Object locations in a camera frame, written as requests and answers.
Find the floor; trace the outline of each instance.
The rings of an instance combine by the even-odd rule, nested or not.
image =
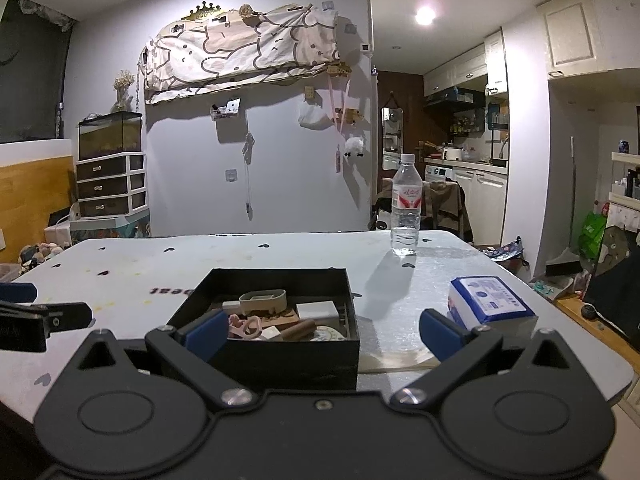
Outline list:
[[[613,407],[616,436],[602,465],[607,480],[640,478],[640,428],[619,406]]]

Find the crown decoration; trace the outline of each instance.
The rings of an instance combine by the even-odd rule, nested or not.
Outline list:
[[[184,17],[184,20],[189,20],[190,22],[197,22],[198,20],[204,20],[207,18],[216,18],[218,16],[220,16],[220,14],[224,14],[225,11],[222,10],[220,8],[220,6],[213,6],[213,4],[209,4],[209,7],[207,7],[207,3],[203,2],[202,3],[202,8],[200,8],[200,6],[196,6],[196,10],[190,11],[190,15],[187,17]]]

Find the white table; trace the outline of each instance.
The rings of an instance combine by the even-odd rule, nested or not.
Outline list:
[[[415,268],[403,267],[407,262]],[[0,351],[0,401],[31,422],[48,380],[55,381],[91,330],[108,328],[118,338],[142,338],[178,309],[186,298],[181,291],[195,288],[215,267],[346,268],[352,292],[362,295],[354,298],[361,352],[374,354],[424,348],[418,317],[429,307],[446,312],[453,278],[500,276],[539,316],[537,328],[561,333],[607,400],[615,400],[633,377],[622,357],[446,232],[421,232],[417,256],[404,259],[390,252],[388,232],[114,238],[82,242],[19,279],[35,284],[39,303],[87,302],[96,321],[93,328],[53,334],[44,354]],[[105,270],[108,274],[100,275]],[[163,288],[170,292],[151,293]],[[417,376],[360,376],[358,388],[388,396]]]

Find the ceiling light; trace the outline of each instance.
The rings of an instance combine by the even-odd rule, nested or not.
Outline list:
[[[420,25],[431,25],[436,17],[436,13],[431,7],[421,7],[415,15],[415,21]]]

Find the box of items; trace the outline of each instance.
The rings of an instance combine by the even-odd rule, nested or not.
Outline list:
[[[209,361],[222,373],[257,392],[355,389],[360,337],[345,269],[213,269],[168,324],[219,308],[237,316]]]
[[[449,313],[468,330],[485,324],[522,338],[530,338],[538,322],[538,316],[495,276],[453,280],[449,287]]]

